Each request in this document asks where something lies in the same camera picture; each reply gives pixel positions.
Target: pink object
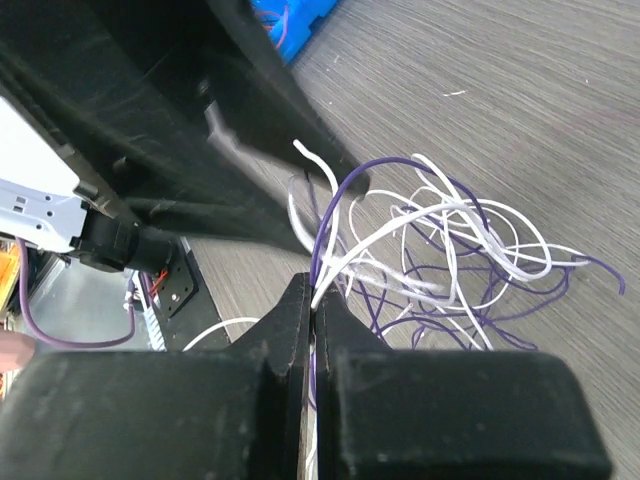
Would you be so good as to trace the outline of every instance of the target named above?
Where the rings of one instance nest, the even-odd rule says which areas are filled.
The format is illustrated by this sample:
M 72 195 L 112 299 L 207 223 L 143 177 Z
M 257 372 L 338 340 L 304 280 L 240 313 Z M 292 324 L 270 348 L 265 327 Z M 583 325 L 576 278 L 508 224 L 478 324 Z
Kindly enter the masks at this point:
M 24 333 L 0 331 L 0 373 L 24 368 L 36 350 L 36 341 Z

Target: gray table surface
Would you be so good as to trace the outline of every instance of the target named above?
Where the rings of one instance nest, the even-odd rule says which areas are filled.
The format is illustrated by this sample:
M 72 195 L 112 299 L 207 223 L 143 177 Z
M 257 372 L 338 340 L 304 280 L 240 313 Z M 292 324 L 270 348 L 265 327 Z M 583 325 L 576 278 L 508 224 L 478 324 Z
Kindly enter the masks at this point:
M 617 478 L 637 478 L 640 3 L 342 0 L 294 72 L 362 161 L 421 152 L 479 195 L 523 212 L 548 241 L 624 274 L 619 297 L 611 276 L 588 267 L 560 302 L 509 328 L 570 363 Z M 260 169 L 284 191 L 286 172 Z M 406 195 L 416 182 L 410 171 L 383 169 L 374 185 Z M 366 201 L 363 232 L 389 218 L 387 205 Z M 263 315 L 290 275 L 307 268 L 263 247 L 192 245 L 223 318 Z M 397 266 L 397 239 L 376 253 Z M 416 255 L 426 263 L 433 254 Z M 514 294 L 500 308 L 535 300 Z M 367 318 L 361 304 L 353 309 Z M 406 345 L 406 331 L 396 336 Z M 430 335 L 423 346 L 447 345 Z

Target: black bracket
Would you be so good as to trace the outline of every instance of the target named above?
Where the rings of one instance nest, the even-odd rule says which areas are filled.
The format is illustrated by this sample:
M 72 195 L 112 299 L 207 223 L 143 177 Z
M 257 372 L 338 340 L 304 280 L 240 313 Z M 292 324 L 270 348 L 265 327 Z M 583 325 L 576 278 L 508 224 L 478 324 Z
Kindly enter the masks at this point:
M 187 254 L 184 248 L 177 248 L 167 266 L 168 274 L 158 288 L 160 311 L 167 318 L 175 315 L 180 308 L 198 291 Z

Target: blue object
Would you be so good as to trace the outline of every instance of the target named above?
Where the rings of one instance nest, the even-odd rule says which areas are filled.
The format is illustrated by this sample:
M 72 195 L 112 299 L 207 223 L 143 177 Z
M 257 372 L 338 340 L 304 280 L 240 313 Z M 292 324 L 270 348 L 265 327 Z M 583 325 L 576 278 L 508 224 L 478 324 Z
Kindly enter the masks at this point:
M 265 28 L 271 28 L 268 33 L 273 44 L 280 44 L 280 56 L 289 63 L 311 38 L 314 21 L 326 17 L 338 0 L 252 0 L 252 3 Z

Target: tangled cable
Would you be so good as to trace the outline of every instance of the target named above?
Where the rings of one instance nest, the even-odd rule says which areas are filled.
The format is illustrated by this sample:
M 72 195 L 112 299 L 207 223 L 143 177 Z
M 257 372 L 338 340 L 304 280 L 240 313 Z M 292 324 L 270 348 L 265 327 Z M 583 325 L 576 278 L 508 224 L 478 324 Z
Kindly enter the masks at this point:
M 303 156 L 322 169 L 332 191 L 331 202 L 320 219 L 318 231 L 312 235 L 306 231 L 298 214 L 292 183 L 289 188 L 287 210 L 291 225 L 302 245 L 312 255 L 311 280 L 315 286 L 313 309 L 318 307 L 323 295 L 333 282 L 343 276 L 343 281 L 339 280 L 339 283 L 344 288 L 345 296 L 357 293 L 365 298 L 372 317 L 371 329 L 381 338 L 384 338 L 385 334 L 397 325 L 415 322 L 417 328 L 412 335 L 412 348 L 416 348 L 425 331 L 430 329 L 449 334 L 462 348 L 492 350 L 494 346 L 485 332 L 486 328 L 490 328 L 506 343 L 516 348 L 533 350 L 537 349 L 535 345 L 506 332 L 498 326 L 499 323 L 522 318 L 559 299 L 568 290 L 569 277 L 575 268 L 590 263 L 602 266 L 618 279 L 619 293 L 621 295 L 624 293 L 624 279 L 613 268 L 575 249 L 547 243 L 540 231 L 522 213 L 503 203 L 477 198 L 469 188 L 446 176 L 423 155 L 414 154 L 410 160 L 395 157 L 372 160 L 356 168 L 338 186 L 335 175 L 320 157 L 309 152 L 297 140 L 294 141 L 294 146 Z M 364 239 L 360 238 L 354 226 L 353 212 L 360 201 L 354 200 L 349 207 L 348 221 L 353 237 L 358 243 L 347 250 L 339 235 L 338 203 L 354 178 L 365 170 L 383 164 L 401 164 L 413 168 L 424 185 L 408 198 L 387 190 L 369 191 L 366 196 L 386 196 L 400 204 L 391 207 L 391 219 L 388 222 Z M 439 180 L 444 188 L 438 188 L 427 178 L 427 175 Z M 438 203 L 428 206 L 418 203 L 417 197 L 423 192 L 435 195 L 439 200 Z M 517 229 L 507 215 L 522 222 L 536 241 L 520 243 Z M 513 242 L 508 243 L 500 237 L 494 228 L 495 222 L 502 222 L 508 227 L 513 235 Z M 426 244 L 443 253 L 446 266 L 416 265 L 413 255 L 406 247 L 409 229 L 416 232 Z M 378 261 L 370 251 L 370 247 L 376 241 L 390 234 L 395 235 L 398 230 L 401 230 L 402 271 L 394 270 Z M 336 254 L 337 245 L 343 249 L 342 256 Z M 536 256 L 531 253 L 533 249 L 541 251 L 541 255 Z M 552 251 L 569 254 L 570 259 L 556 260 L 552 258 Z M 471 257 L 480 259 L 483 264 L 459 265 L 459 259 Z M 364 273 L 363 267 L 373 267 L 381 278 Z M 450 281 L 447 285 L 430 282 L 423 277 L 423 274 L 429 271 L 448 272 Z M 460 278 L 465 272 L 488 275 L 487 289 L 477 304 L 470 304 L 467 301 L 460 286 Z M 554 287 L 535 290 L 528 286 L 531 282 L 541 280 L 554 272 L 561 273 L 560 281 Z M 381 289 L 382 293 L 378 296 L 370 294 L 366 288 L 367 285 Z M 526 312 L 491 318 L 492 307 L 504 296 L 509 287 L 536 295 L 546 295 L 549 298 Z M 401 305 L 389 301 L 386 298 L 389 291 L 406 297 L 408 303 Z M 372 300 L 378 300 L 377 310 L 373 309 Z M 378 318 L 383 305 L 398 308 L 401 314 L 396 320 L 380 326 Z M 465 318 L 469 325 L 462 324 Z

